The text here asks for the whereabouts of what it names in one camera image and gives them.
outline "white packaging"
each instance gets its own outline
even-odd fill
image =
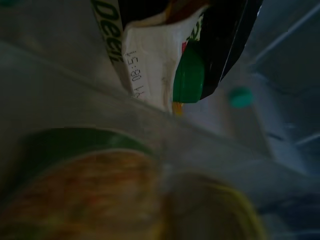
[[[205,8],[174,24],[140,27],[140,22],[132,22],[127,25],[122,56],[134,97],[172,112],[174,78],[184,43]]]
[[[118,0],[91,0],[91,6],[110,61],[119,76],[122,86],[128,92],[132,92],[121,53],[123,27]]]

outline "green lid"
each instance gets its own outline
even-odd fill
[[[229,93],[229,101],[232,107],[244,108],[252,103],[253,95],[249,88],[240,86]]]
[[[189,41],[175,72],[173,101],[196,103],[200,100],[205,80],[205,65],[200,43]]]

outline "green cap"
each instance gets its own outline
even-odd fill
[[[173,83],[173,101],[196,103],[200,100],[205,80],[205,64],[200,43],[189,41],[182,54]]]

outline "food package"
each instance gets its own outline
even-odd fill
[[[172,112],[175,73],[208,2],[175,0],[143,20],[121,21],[118,0],[92,0],[110,60],[135,98]]]
[[[160,239],[160,175],[145,145],[73,127],[33,133],[21,146],[15,177],[0,191],[0,239]]]

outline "green bottle cap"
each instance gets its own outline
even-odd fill
[[[205,64],[200,43],[189,41],[182,54],[173,83],[173,101],[196,103],[200,100],[205,80]]]

